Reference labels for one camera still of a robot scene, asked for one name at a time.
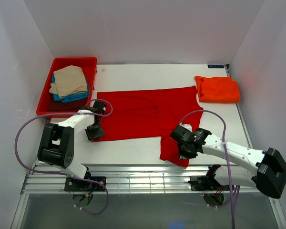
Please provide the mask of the red t shirt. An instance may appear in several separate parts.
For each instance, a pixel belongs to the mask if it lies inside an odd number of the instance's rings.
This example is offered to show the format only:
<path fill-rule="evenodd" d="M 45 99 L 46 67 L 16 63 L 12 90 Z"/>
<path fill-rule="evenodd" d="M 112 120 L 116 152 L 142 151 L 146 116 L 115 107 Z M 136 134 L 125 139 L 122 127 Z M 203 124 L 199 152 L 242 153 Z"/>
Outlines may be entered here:
<path fill-rule="evenodd" d="M 99 92 L 99 99 L 110 102 L 113 112 L 102 118 L 104 136 L 101 141 L 161 137 L 160 159 L 181 167 L 188 167 L 189 160 L 179 158 L 177 143 L 169 136 L 186 114 L 195 114 L 184 120 L 192 129 L 200 125 L 202 107 L 197 102 L 195 86 Z"/>

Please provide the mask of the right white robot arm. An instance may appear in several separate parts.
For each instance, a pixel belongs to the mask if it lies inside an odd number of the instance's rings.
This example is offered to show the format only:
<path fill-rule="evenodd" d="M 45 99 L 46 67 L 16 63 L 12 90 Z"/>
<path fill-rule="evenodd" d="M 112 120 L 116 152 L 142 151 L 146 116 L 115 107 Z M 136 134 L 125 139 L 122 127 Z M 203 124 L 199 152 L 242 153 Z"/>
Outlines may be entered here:
<path fill-rule="evenodd" d="M 212 165 L 205 176 L 191 179 L 192 189 L 213 191 L 244 186 L 256 188 L 271 198 L 281 198 L 286 185 L 286 162 L 278 150 L 263 151 L 224 143 L 208 130 L 197 128 L 192 132 L 182 125 L 170 137 L 177 142 L 180 159 L 192 159 L 201 153 L 230 163 Z"/>

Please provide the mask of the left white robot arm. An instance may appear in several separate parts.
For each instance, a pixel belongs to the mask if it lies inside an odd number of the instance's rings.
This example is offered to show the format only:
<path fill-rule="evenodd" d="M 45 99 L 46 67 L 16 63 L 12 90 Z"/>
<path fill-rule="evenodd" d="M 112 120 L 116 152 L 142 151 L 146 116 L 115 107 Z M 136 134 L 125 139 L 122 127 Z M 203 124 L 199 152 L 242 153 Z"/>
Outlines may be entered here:
<path fill-rule="evenodd" d="M 44 127 L 38 150 L 38 160 L 59 168 L 65 174 L 76 177 L 75 185 L 80 190 L 91 187 L 88 168 L 74 159 L 75 137 L 85 131 L 90 142 L 100 140 L 104 136 L 101 127 L 102 118 L 107 106 L 83 107 L 79 114 L 73 115 L 57 124 L 47 124 Z"/>

